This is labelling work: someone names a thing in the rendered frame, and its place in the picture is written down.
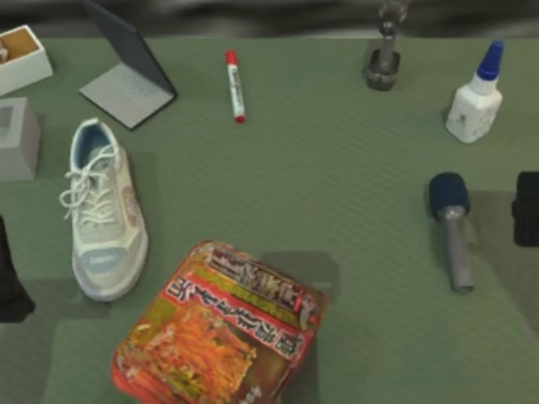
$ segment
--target plastic wrapper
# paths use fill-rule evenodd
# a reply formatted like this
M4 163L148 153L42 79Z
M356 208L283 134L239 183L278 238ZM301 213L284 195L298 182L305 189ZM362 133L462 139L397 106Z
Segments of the plastic wrapper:
M195 246L116 349L116 387L145 404L273 404L326 299L219 242Z

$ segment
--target open box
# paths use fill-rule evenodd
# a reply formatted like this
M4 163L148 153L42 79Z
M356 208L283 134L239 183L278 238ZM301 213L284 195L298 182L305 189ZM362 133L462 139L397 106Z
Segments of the open box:
M0 97L52 76L45 48L28 25L0 34L8 59L0 62Z

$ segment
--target red marker cap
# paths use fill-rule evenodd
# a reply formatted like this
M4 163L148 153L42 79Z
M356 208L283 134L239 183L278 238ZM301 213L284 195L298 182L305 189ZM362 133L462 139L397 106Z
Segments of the red marker cap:
M227 53L225 53L225 57L227 58L227 64L228 65L237 65L236 51L227 50Z

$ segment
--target gray box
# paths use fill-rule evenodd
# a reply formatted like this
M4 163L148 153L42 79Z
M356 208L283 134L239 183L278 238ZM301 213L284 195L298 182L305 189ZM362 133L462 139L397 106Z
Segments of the gray box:
M40 138L27 98L0 99L0 181L34 179Z

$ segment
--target table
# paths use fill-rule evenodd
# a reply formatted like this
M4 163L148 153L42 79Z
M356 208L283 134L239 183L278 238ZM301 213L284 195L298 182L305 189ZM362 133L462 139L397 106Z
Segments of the table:
M109 380L115 345L196 242L229 242L326 290L327 318L285 404L535 404L539 255L511 242L518 172L539 163L539 41L506 44L493 130L465 146L442 111L486 40L402 40L398 84L368 89L360 40L155 39L178 101L128 132L77 90L115 63L102 40L44 40L54 77L19 90L42 121L38 175L0 183L20 276L38 310L0 326L6 404L122 404ZM248 122L233 122L224 51L234 47ZM77 289L67 186L72 134L98 116L127 149L151 238L123 300ZM458 171L472 194L477 290L453 295L424 188Z

